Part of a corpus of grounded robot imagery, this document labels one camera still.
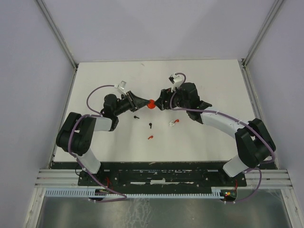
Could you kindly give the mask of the round orange earbud case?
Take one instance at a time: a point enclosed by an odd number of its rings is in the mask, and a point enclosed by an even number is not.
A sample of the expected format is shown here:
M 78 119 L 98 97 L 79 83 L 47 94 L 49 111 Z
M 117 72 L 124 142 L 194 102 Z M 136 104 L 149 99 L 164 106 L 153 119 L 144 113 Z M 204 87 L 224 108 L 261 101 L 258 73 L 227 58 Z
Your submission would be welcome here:
M 149 100 L 149 103 L 147 104 L 147 107 L 148 107 L 149 109 L 154 109 L 154 108 L 156 107 L 155 101 L 152 100 L 152 99 L 150 99 L 150 100 Z

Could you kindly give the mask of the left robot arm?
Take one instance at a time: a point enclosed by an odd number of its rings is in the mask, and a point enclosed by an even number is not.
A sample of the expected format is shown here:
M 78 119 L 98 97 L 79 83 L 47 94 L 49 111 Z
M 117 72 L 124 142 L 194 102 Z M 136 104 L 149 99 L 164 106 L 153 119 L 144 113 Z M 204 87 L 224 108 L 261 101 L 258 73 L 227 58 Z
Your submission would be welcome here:
M 99 115 L 81 115 L 70 112 L 59 130 L 56 145 L 73 156 L 94 185 L 101 185 L 105 180 L 101 162 L 95 157 L 91 142 L 94 132 L 112 132 L 116 129 L 118 116 L 126 111 L 135 112 L 150 104 L 135 96 L 131 91 L 118 98 L 108 94 L 104 98 L 104 108 Z

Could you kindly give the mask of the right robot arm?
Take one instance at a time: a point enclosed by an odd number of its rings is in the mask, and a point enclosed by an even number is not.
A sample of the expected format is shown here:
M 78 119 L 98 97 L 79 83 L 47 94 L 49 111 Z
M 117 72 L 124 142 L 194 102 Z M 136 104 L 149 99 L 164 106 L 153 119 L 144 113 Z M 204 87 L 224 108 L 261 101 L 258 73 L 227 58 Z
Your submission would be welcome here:
M 218 181 L 224 186 L 233 183 L 238 174 L 275 160 L 276 146 L 262 120 L 255 118 L 244 122 L 216 110 L 200 99 L 194 83 L 161 90 L 154 104 L 160 110 L 186 111 L 190 119 L 214 127 L 235 139 L 237 155 L 225 163 L 218 173 Z

